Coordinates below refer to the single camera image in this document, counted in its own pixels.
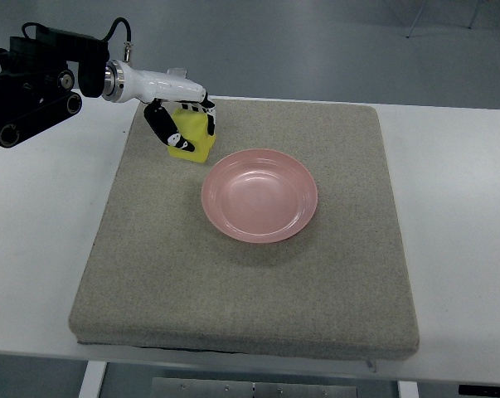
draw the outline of white table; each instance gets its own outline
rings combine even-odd
[[[420,328],[407,361],[374,374],[364,362],[77,344],[67,318],[137,105],[85,99],[74,118],[0,148],[0,353],[500,385],[500,110],[373,105]]]

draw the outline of metal plate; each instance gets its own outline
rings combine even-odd
[[[150,398],[357,398],[356,387],[154,377]]]

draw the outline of cable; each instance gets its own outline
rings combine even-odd
[[[117,28],[117,25],[119,25],[120,22],[122,22],[126,26],[126,41],[132,41],[132,29],[130,28],[130,24],[122,17],[115,19],[114,23],[111,25],[111,28],[109,29],[108,34],[104,39],[102,39],[102,41],[108,41],[114,35],[115,29]]]
[[[40,27],[41,29],[47,29],[47,27],[45,27],[42,24],[37,23],[37,22],[25,22],[25,23],[23,23],[23,26],[21,27],[21,30],[23,31],[23,36],[26,39],[30,39],[30,37],[27,35],[27,32],[25,32],[25,30],[28,27]]]

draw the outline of fabric mat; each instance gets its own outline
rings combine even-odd
[[[70,314],[82,343],[327,359],[405,359],[419,332],[376,111],[217,99],[206,163],[169,157],[133,121]],[[252,245],[201,208],[211,167],[247,148],[297,158],[318,208],[297,235]]]

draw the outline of silver metal ring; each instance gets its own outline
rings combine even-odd
[[[104,76],[104,91],[102,96],[105,100],[117,102],[124,91],[124,72],[117,61],[108,61]]]

